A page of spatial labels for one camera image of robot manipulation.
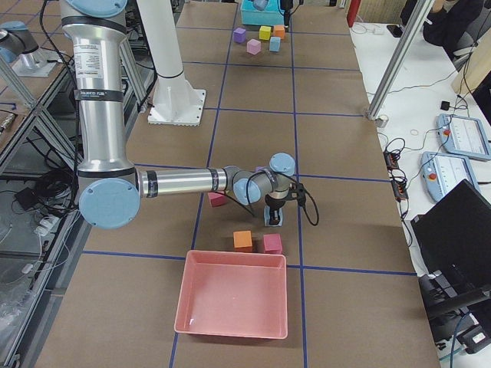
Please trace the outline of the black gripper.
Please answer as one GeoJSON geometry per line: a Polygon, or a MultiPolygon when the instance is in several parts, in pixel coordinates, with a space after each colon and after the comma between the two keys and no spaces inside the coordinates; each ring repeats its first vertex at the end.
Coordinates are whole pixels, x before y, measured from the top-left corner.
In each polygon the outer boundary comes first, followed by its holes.
{"type": "Polygon", "coordinates": [[[301,183],[291,183],[284,191],[275,191],[265,196],[269,209],[269,225],[281,225],[281,207],[289,201],[296,201],[299,207],[306,204],[307,190],[301,183]]]}

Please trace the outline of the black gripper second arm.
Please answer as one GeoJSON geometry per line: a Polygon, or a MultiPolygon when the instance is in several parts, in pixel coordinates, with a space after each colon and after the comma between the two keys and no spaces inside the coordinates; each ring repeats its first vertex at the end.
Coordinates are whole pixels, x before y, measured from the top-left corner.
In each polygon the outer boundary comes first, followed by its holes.
{"type": "Polygon", "coordinates": [[[279,8],[284,11],[284,26],[290,26],[290,11],[293,11],[298,6],[303,5],[303,0],[280,0],[279,8]]]}

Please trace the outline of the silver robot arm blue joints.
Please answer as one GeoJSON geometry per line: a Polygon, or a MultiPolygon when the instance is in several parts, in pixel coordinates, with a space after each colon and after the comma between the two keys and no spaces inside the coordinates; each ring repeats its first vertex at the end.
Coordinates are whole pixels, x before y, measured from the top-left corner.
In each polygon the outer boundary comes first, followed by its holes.
{"type": "Polygon", "coordinates": [[[78,207],[84,219],[103,229],[134,220],[143,198],[201,192],[232,192],[250,205],[294,183],[294,159],[276,153],[267,169],[140,171],[127,158],[121,46],[127,38],[124,1],[62,1],[64,33],[74,49],[84,158],[77,168],[78,207]]]}

